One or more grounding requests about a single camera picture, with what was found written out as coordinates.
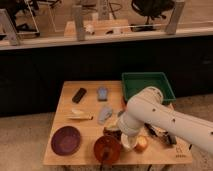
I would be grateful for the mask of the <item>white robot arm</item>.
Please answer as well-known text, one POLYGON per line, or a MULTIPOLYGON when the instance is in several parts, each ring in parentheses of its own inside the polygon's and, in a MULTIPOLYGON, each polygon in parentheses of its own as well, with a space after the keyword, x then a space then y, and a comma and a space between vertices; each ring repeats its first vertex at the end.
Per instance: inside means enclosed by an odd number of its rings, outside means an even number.
POLYGON ((132 96, 117 125, 127 136, 139 134, 144 123, 164 129, 213 155, 213 122, 187 115, 163 104, 156 87, 146 87, 132 96))

